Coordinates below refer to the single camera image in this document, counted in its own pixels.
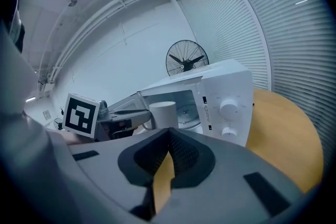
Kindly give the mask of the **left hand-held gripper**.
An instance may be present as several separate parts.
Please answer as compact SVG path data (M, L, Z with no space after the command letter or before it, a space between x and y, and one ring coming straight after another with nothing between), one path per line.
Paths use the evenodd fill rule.
M130 114L130 121L114 114ZM77 94L68 94L62 127L93 141L109 141L132 136L134 129L151 120L147 109L118 110L114 114L104 100L94 101Z

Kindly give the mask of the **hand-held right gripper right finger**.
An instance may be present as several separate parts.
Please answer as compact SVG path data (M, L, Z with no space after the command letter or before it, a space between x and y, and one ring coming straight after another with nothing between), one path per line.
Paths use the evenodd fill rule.
M155 223L294 223L312 199L239 145L176 129L169 143L175 177Z

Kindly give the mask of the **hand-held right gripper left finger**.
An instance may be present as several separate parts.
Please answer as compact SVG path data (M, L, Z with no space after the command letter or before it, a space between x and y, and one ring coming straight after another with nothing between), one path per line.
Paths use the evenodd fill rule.
M71 145L85 176L109 200L145 220L171 196L171 155L154 130L117 140Z

